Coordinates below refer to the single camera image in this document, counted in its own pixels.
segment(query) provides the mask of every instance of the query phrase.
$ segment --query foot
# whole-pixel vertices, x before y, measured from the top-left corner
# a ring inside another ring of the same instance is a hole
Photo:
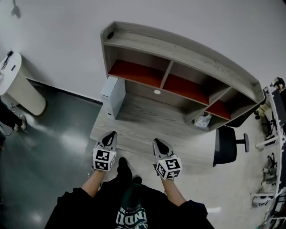
[[[117,168],[118,175],[117,177],[122,182],[130,182],[132,179],[132,172],[128,167],[127,160],[124,157],[121,157],[118,162]]]
[[[133,178],[132,182],[135,184],[142,184],[142,178],[139,176],[136,176]]]
[[[19,126],[18,126],[17,124],[15,124],[15,126],[14,126],[14,131],[15,131],[15,132],[18,132],[18,130],[19,130]]]
[[[125,159],[125,157],[119,158],[118,165],[122,167],[128,166],[127,160]]]
[[[23,130],[25,130],[27,128],[27,121],[26,121],[26,117],[24,115],[20,115],[20,119],[22,120],[22,125],[21,128]]]

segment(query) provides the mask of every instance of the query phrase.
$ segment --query white cube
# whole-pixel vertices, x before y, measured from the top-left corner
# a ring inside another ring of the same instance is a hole
[[[156,171],[164,180],[176,178],[182,171],[182,163],[179,157],[158,160]]]
[[[116,152],[104,149],[93,149],[93,168],[95,170],[110,171],[115,162]]]

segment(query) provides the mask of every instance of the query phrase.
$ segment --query white pedestal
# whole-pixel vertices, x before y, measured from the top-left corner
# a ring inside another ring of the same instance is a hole
[[[22,65],[21,55],[13,53],[6,68],[1,72],[4,76],[0,81],[0,95],[7,93],[32,114],[41,115],[45,110],[46,100],[27,81],[26,77],[32,77]]]

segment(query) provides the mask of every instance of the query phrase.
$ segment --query wooden shelf unit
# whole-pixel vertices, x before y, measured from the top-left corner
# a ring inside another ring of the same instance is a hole
[[[264,99],[247,71],[176,34],[116,21],[103,29],[101,43],[107,77],[126,79],[127,92],[182,109],[187,124],[206,111],[211,131]]]

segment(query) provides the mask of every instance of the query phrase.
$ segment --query glossy floor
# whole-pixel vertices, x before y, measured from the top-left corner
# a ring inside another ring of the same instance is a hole
[[[91,173],[92,151],[85,149],[101,106],[36,89],[48,102],[45,113],[34,117],[17,109],[29,125],[7,137],[0,155],[0,219],[7,229],[43,229],[57,197],[80,187]]]

